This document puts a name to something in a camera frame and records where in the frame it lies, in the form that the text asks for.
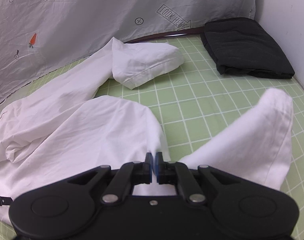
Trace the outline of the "white trousers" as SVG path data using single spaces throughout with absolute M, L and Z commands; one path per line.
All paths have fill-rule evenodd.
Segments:
M 0 196 L 21 194 L 100 165 L 120 168 L 146 153 L 175 157 L 170 136 L 142 105 L 96 96 L 108 78 L 138 87 L 184 63 L 167 43 L 124 44 L 112 38 L 101 50 L 0 113 Z M 257 105 L 202 147 L 177 161 L 207 164 L 279 190 L 292 158 L 293 101 L 270 88 Z

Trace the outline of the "green grid mat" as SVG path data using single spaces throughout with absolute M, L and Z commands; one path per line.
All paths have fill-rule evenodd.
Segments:
M 171 160 L 199 150 L 213 137 L 254 107 L 266 90 L 283 90 L 293 100 L 292 157 L 281 191 L 300 209 L 294 239 L 304 239 L 304 89 L 295 78 L 262 79 L 220 75 L 199 36 L 163 39 L 177 47 L 184 63 L 135 89 L 113 79 L 97 96 L 114 96 L 147 106 L 160 123 Z

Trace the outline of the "folded black garment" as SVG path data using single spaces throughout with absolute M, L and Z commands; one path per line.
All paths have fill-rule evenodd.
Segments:
M 281 47 L 250 18 L 208 22 L 201 40 L 221 75 L 265 79 L 291 79 L 295 75 Z

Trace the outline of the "carrot print white sheet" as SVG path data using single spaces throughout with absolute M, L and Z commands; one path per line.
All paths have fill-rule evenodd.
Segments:
M 112 37 L 127 42 L 255 11 L 256 0 L 0 0 L 0 103 Z

